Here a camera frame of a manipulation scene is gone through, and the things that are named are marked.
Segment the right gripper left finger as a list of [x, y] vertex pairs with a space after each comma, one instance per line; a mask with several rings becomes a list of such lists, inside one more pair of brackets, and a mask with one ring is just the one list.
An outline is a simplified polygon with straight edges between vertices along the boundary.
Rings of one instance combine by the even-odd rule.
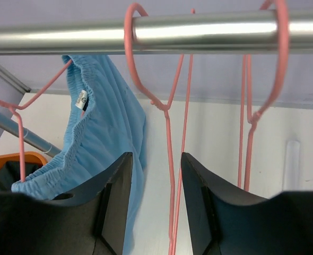
[[122, 254], [133, 155], [52, 200], [0, 192], [0, 254]]

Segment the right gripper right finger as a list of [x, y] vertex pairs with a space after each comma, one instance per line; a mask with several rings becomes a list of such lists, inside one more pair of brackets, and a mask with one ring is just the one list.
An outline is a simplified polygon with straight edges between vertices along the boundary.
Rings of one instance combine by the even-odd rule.
[[313, 254], [313, 191], [266, 199], [181, 157], [193, 254]]

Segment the pink hanger of navy shorts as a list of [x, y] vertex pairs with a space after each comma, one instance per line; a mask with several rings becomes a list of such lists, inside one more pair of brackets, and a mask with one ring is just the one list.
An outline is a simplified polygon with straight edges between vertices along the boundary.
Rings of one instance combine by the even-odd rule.
[[166, 135], [167, 135], [167, 152], [168, 152], [168, 164], [169, 164], [169, 175], [170, 175], [170, 209], [169, 209], [169, 254], [176, 253], [177, 236], [178, 236], [178, 222], [179, 222], [179, 211], [180, 211], [180, 198], [181, 198], [181, 182], [182, 173], [181, 170], [178, 172], [178, 179], [175, 180], [174, 162], [173, 162], [173, 151], [172, 151], [172, 138], [171, 138], [171, 122], [169, 116], [169, 109], [171, 108], [184, 55], [182, 54], [179, 58], [175, 78], [170, 91], [168, 102], [163, 104], [153, 93], [145, 88], [138, 76], [136, 69], [134, 56], [133, 56], [133, 43], [136, 41], [135, 29], [133, 26], [133, 14], [137, 12], [140, 16], [148, 16], [146, 10], [139, 3], [132, 3], [125, 14], [124, 19], [124, 50], [128, 69], [131, 78], [136, 88], [142, 92], [148, 99], [151, 100], [151, 104], [155, 105], [159, 110], [164, 112], [166, 120]]

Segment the dark navy shorts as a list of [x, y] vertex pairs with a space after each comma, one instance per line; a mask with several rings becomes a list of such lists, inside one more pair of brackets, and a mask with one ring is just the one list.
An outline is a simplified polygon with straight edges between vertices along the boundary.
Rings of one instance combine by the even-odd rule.
[[0, 168], [0, 191], [11, 191], [12, 184], [20, 179], [20, 162], [7, 161]]

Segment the light blue shorts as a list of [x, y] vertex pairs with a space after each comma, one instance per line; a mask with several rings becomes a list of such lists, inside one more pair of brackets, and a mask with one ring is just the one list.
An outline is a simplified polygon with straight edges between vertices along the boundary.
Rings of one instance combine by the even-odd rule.
[[71, 112], [64, 145], [48, 164], [11, 190], [53, 199], [104, 171], [125, 152], [133, 154], [132, 184], [123, 253], [133, 248], [133, 228], [144, 191], [146, 116], [107, 55], [64, 55]]

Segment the pink hanger of green shorts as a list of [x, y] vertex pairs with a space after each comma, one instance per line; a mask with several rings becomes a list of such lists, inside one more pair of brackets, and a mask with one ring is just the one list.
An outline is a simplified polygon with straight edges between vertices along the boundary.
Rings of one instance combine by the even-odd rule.
[[[238, 157], [238, 178], [237, 186], [249, 191], [250, 168], [253, 148], [254, 133], [257, 124], [264, 112], [277, 100], [282, 91], [286, 70], [288, 67], [290, 33], [289, 33], [289, 13], [286, 1], [265, 1], [260, 7], [261, 10], [268, 9], [272, 4], [276, 7], [277, 25], [277, 49], [278, 59], [274, 85], [269, 98], [264, 105], [255, 112], [252, 112], [252, 77], [251, 77], [251, 55], [246, 54], [242, 58], [242, 83], [241, 83], [241, 104], [240, 104], [240, 128], [239, 128], [239, 157]], [[242, 150], [244, 139], [244, 113], [247, 114], [247, 122], [251, 125], [247, 139], [246, 163], [244, 182], [241, 182], [242, 174]]]

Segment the pink hanger of blue shorts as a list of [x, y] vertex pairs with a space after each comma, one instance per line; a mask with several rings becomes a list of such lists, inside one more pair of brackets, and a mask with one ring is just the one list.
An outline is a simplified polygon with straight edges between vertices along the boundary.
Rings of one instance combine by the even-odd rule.
[[41, 89], [39, 90], [27, 103], [24, 105], [15, 105], [0, 100], [0, 106], [7, 108], [18, 120], [18, 132], [19, 132], [19, 148], [20, 148], [20, 181], [25, 181], [25, 154], [24, 154], [24, 127], [21, 115], [16, 111], [24, 110], [28, 108], [35, 100], [37, 100], [62, 74], [63, 72], [73, 63], [70, 59], [64, 67]]

